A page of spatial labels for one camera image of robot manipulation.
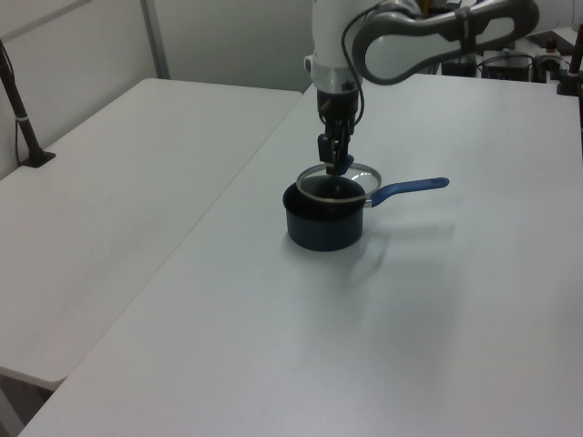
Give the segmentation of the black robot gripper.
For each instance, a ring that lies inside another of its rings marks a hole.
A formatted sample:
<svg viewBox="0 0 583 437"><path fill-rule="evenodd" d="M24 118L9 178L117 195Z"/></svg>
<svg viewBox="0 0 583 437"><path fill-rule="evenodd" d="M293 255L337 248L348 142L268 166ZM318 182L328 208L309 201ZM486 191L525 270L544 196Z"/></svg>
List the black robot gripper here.
<svg viewBox="0 0 583 437"><path fill-rule="evenodd" d="M357 91L331 94L317 91L317 111L325 124L324 132L318 136L318 151L321 162L329 163L326 173L342 176L353 163L348 153L353 126L358 109Z"/></svg>

